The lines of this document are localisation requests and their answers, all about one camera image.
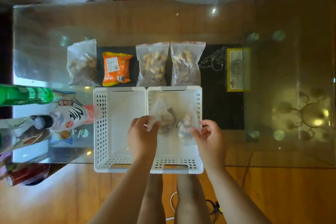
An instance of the white plastic basket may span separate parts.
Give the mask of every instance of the white plastic basket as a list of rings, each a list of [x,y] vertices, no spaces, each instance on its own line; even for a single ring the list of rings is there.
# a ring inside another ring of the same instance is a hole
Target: white plastic basket
[[[149,113],[155,94],[167,95],[167,107],[172,107],[177,120],[194,103],[202,120],[202,88],[181,87],[111,87],[96,88],[94,101],[94,169],[96,172],[124,173],[131,164],[127,132],[133,118]],[[184,145],[177,131],[158,135],[157,151],[151,173],[201,174],[204,171],[197,145]]]

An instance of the snack bag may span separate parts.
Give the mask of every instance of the snack bag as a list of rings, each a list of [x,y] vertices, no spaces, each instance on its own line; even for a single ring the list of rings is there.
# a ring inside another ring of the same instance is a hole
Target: snack bag
[[[173,61],[171,86],[201,86],[201,72],[197,63],[204,48],[204,42],[170,42]]]
[[[69,86],[99,86],[96,39],[74,43],[67,49],[66,68],[71,78]]]
[[[147,130],[151,131],[153,124],[157,121],[160,121],[159,134],[167,134],[171,131],[176,121],[173,109],[167,109],[161,95],[155,97],[154,104],[149,110]]]
[[[193,134],[191,133],[191,129],[196,128],[198,131],[201,131],[201,125],[193,104],[190,105],[188,111],[178,122],[176,127],[178,137],[182,143],[196,144],[195,139],[193,138]]]
[[[137,86],[167,86],[165,79],[169,43],[141,44],[136,46],[140,72]]]
[[[129,61],[132,57],[130,54],[103,52],[105,71],[103,86],[129,82]]]

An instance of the bottle cap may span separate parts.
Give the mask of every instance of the bottle cap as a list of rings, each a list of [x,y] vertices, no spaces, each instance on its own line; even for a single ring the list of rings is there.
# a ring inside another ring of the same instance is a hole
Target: bottle cap
[[[54,123],[53,118],[50,115],[40,115],[35,118],[34,126],[37,129],[46,129],[50,128]]]

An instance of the green bottle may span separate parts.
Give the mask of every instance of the green bottle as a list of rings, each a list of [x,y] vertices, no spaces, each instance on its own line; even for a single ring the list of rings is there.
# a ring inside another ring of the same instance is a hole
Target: green bottle
[[[0,106],[44,105],[53,98],[53,90],[49,88],[0,84]]]

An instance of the white cable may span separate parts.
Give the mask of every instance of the white cable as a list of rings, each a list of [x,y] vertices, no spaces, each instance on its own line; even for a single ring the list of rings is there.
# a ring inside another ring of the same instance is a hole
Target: white cable
[[[174,193],[171,195],[171,197],[170,197],[170,206],[171,206],[171,209],[173,209],[174,213],[175,213],[175,208],[174,208],[174,206],[173,206],[173,196],[174,196],[176,193],[177,193],[177,191],[174,192]],[[173,220],[173,219],[174,219],[174,217],[166,218],[166,221],[167,221],[167,220]]]

